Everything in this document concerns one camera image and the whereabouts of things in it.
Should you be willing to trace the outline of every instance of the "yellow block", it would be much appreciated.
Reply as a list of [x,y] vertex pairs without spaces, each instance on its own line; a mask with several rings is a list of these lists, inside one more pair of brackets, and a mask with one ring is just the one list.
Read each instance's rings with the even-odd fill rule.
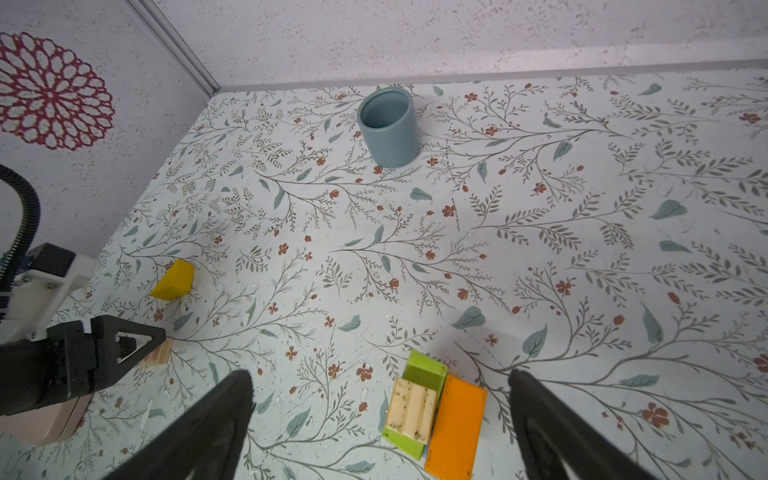
[[488,392],[449,376],[424,469],[440,480],[470,480]]
[[169,302],[192,291],[194,265],[183,260],[176,260],[174,265],[160,279],[150,296]]

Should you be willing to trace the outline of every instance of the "orange block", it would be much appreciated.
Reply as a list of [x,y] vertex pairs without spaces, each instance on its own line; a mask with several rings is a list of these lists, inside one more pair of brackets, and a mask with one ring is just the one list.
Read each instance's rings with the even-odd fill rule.
[[442,390],[424,469],[440,480],[469,480],[488,392],[449,376]]

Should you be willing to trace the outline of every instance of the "cup rim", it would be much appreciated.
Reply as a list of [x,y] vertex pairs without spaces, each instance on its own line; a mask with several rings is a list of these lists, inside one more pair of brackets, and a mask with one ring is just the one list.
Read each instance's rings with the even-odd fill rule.
[[[406,98],[408,98],[408,108],[406,108],[406,112],[404,114],[402,114],[402,116],[400,118],[398,118],[396,121],[392,122],[391,124],[387,125],[386,127],[369,127],[368,125],[366,125],[362,121],[362,117],[361,117],[362,110],[374,98],[376,98],[376,97],[378,97],[380,95],[383,95],[385,93],[393,92],[393,91],[396,92],[396,93],[399,93],[401,95],[404,95]],[[360,104],[360,106],[357,108],[357,114],[356,114],[356,116],[357,116],[357,124],[360,126],[361,129],[367,129],[367,130],[373,130],[373,131],[385,131],[388,128],[395,128],[397,125],[399,125],[403,121],[405,121],[406,117],[408,117],[408,113],[411,110],[413,110],[413,96],[411,96],[411,94],[409,94],[408,91],[405,88],[395,87],[395,86],[381,88],[381,89],[379,89],[377,91],[374,91],[370,95],[368,95],[366,97],[366,99],[363,100],[362,103]]]

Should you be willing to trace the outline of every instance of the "speckled wall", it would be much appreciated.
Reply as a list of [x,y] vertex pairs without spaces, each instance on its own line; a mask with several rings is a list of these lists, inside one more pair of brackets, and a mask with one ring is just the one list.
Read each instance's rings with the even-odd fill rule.
[[764,0],[155,0],[223,86],[768,57]]
[[0,32],[0,163],[38,191],[35,244],[95,257],[207,99],[117,0],[4,0]]

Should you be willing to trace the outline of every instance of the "blue cup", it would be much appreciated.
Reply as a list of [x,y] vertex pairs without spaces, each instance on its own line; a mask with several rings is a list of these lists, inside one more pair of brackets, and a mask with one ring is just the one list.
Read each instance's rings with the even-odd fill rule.
[[382,167],[402,167],[416,158],[419,126],[407,90],[387,87],[368,95],[357,109],[357,124],[373,161]]

